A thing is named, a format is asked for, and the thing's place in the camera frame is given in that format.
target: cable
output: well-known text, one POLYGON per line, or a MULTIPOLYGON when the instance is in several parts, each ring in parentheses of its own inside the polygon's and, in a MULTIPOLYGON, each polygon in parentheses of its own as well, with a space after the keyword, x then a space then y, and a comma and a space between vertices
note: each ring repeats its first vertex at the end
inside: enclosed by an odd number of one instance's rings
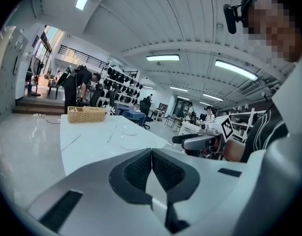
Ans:
POLYGON ((33 116, 39 116, 39 117, 42 117, 44 120, 46 120, 48 123, 50 124, 60 124, 60 122, 58 123, 55 123, 55 122, 51 122, 49 121, 48 119, 46 119, 46 115, 43 115, 43 114, 33 114, 33 116))

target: black shirt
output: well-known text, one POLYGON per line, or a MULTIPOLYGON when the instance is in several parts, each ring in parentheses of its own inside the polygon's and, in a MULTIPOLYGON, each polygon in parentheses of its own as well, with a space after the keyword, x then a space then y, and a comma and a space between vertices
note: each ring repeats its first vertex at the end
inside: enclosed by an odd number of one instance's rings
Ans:
POLYGON ((76 77, 76 81, 77 81, 77 87, 80 86, 82 83, 84 84, 88 84, 89 81, 92 78, 92 73, 86 69, 82 69, 79 72, 77 72, 77 77, 76 77))
POLYGON ((287 134, 288 129, 284 120, 276 106, 272 104, 250 130, 241 162, 246 163, 252 152, 267 149, 274 140, 285 137, 287 134))

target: staircase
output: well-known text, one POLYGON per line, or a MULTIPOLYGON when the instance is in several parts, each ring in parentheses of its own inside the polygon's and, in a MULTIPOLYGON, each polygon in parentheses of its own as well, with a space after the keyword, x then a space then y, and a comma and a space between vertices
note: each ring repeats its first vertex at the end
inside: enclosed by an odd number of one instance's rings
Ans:
POLYGON ((15 114, 61 116, 64 114, 64 102, 43 98, 23 97, 16 102, 16 106, 12 112, 15 114))

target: air vent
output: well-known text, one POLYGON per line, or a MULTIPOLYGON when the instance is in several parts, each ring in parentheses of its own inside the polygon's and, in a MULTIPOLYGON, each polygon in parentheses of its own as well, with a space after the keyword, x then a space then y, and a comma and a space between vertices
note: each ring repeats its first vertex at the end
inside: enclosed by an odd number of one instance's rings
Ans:
POLYGON ((241 92, 241 94, 244 96, 247 96, 248 94, 251 94, 261 88, 262 88, 262 85, 259 82, 256 82, 255 84, 244 88, 243 91, 241 92))
POLYGON ((72 210, 82 197, 82 193, 69 190, 57 203, 40 219, 40 223, 54 232, 58 232, 72 210))

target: table surface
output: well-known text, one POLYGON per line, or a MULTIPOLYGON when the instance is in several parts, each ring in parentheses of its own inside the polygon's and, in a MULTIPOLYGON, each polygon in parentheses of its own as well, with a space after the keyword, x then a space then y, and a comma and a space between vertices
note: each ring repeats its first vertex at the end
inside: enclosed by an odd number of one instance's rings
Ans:
POLYGON ((66 176, 78 168, 143 148, 163 148, 167 141, 123 116, 103 122, 68 123, 61 116, 60 148, 66 176))

